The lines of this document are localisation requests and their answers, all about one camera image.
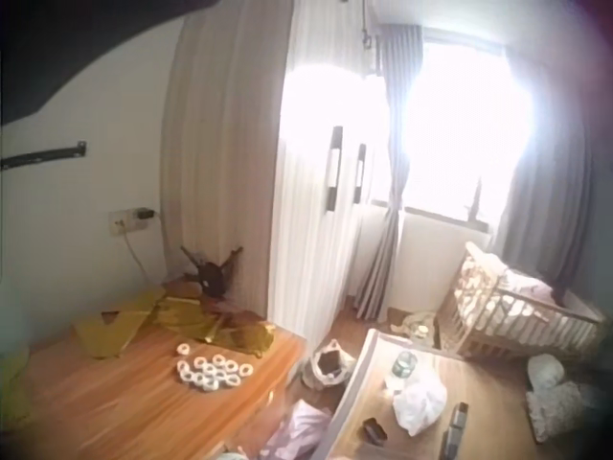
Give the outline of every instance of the baby crib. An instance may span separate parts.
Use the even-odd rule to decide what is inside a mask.
[[[441,346],[463,357],[583,359],[598,348],[609,322],[600,310],[574,304],[559,307],[547,285],[469,242],[437,313]]]

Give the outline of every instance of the bottle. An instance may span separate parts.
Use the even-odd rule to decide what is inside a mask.
[[[392,372],[385,378],[385,386],[388,390],[398,393],[404,388],[404,383],[411,376],[417,366],[418,357],[409,351],[401,352],[394,366],[392,366]]]

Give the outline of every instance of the wall outlet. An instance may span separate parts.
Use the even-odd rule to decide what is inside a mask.
[[[124,211],[113,211],[108,213],[108,224],[111,230],[111,235],[119,237],[124,233],[136,232],[145,230],[148,226],[147,220],[136,218],[136,211],[141,208],[126,209]]]

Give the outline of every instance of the pillow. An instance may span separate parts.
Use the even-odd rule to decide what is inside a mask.
[[[534,391],[553,388],[564,379],[564,367],[551,355],[533,356],[528,360],[528,378]]]
[[[526,393],[528,412],[537,443],[580,427],[583,401],[579,387],[567,381],[548,390]]]

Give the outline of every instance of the white tape roll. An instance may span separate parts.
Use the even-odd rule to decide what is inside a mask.
[[[236,374],[231,374],[226,377],[225,384],[231,387],[236,387],[240,385],[240,382],[241,380],[239,376],[237,376]]]
[[[177,361],[176,363],[176,370],[177,372],[181,373],[183,371],[189,371],[190,370],[190,364],[188,363],[188,361],[181,359],[179,361]]]
[[[223,366],[228,374],[234,374],[238,370],[238,364],[236,361],[228,359]]]
[[[196,369],[204,369],[204,366],[207,364],[207,358],[199,356],[193,361],[193,367]]]
[[[176,347],[176,353],[178,353],[182,357],[186,357],[190,353],[190,346],[187,343],[182,343],[181,345]]]
[[[204,391],[216,391],[219,389],[219,382],[215,379],[204,379],[202,384],[200,385]]]
[[[251,364],[241,364],[238,368],[238,375],[242,378],[249,377],[253,374],[253,366]]]
[[[228,375],[226,374],[226,371],[224,371],[223,369],[217,369],[215,372],[215,375],[213,376],[215,380],[219,380],[221,382],[226,381],[227,377]]]
[[[216,373],[217,368],[211,363],[205,364],[205,366],[202,368],[202,374],[207,377],[214,377]]]
[[[181,374],[179,374],[179,376],[181,377],[181,380],[183,380],[184,383],[193,382],[193,372],[192,371],[183,371],[181,372]]]
[[[204,383],[204,379],[206,378],[204,377],[204,374],[202,374],[201,372],[193,373],[192,382],[195,386],[202,386],[202,384]]]
[[[226,363],[226,358],[223,355],[213,356],[213,364],[217,367],[221,367]]]

